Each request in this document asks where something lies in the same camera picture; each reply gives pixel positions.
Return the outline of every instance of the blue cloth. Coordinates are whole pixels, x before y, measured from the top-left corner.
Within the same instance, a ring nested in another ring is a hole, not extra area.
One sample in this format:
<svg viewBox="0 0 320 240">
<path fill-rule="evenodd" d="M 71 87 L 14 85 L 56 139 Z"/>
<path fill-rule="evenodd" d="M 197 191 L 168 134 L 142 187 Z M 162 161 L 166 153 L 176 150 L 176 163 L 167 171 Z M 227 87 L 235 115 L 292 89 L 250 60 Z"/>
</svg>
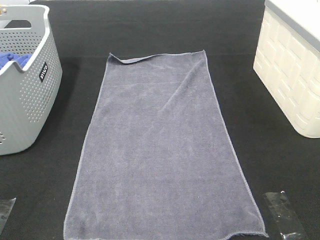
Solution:
<svg viewBox="0 0 320 240">
<path fill-rule="evenodd" d="M 18 54 L 12 52 L 0 53 L 0 69 L 2 69 L 9 61 L 16 61 L 21 66 L 21 68 L 23 68 L 27 64 L 31 56 L 32 54 L 19 56 Z"/>
</svg>

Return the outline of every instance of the basket handle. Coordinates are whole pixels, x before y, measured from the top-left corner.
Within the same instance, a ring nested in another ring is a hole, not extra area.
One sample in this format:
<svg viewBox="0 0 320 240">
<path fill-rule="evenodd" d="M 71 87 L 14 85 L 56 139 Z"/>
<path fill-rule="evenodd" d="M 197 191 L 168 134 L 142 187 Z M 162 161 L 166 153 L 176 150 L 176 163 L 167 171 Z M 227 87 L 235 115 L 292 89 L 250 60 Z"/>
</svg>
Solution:
<svg viewBox="0 0 320 240">
<path fill-rule="evenodd" d="M 44 5 L 2 5 L 0 21 L 27 20 L 31 24 L 31 29 L 44 33 L 45 28 L 49 27 L 48 12 L 49 8 Z"/>
</svg>

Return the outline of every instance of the basket hole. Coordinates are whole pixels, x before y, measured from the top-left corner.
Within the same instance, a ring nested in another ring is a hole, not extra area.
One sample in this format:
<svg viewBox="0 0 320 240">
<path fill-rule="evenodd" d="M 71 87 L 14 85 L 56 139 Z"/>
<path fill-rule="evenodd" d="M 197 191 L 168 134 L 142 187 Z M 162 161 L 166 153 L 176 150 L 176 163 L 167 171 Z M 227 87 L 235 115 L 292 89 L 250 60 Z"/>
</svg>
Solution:
<svg viewBox="0 0 320 240">
<path fill-rule="evenodd" d="M 15 28 L 31 28 L 31 23 L 28 20 L 12 20 L 5 26 L 5 29 Z"/>
</svg>

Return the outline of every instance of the clear plastic bag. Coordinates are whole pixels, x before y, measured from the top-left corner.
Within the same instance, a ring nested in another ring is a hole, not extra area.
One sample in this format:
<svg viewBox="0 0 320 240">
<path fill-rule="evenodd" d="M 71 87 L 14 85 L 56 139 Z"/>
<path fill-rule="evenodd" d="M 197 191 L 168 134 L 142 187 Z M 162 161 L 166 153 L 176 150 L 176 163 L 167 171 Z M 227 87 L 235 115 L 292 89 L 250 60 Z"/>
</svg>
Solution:
<svg viewBox="0 0 320 240">
<path fill-rule="evenodd" d="M 1 200 L 0 199 L 0 235 L 5 227 L 9 214 L 16 202 L 16 199 Z"/>
<path fill-rule="evenodd" d="M 263 195 L 283 240 L 309 240 L 284 191 Z"/>
</svg>

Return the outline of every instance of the basket label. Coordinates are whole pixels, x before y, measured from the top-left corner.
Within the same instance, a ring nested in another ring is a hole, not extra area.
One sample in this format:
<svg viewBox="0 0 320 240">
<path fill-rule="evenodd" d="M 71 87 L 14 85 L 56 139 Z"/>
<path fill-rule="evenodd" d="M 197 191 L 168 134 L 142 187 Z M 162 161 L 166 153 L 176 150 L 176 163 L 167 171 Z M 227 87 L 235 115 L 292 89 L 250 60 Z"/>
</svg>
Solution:
<svg viewBox="0 0 320 240">
<path fill-rule="evenodd" d="M 48 72 L 48 65 L 46 62 L 44 62 L 43 67 L 41 69 L 41 72 L 39 74 L 39 78 L 40 78 L 41 82 L 43 82 L 45 80 L 45 76 L 46 76 L 47 72 Z"/>
</svg>

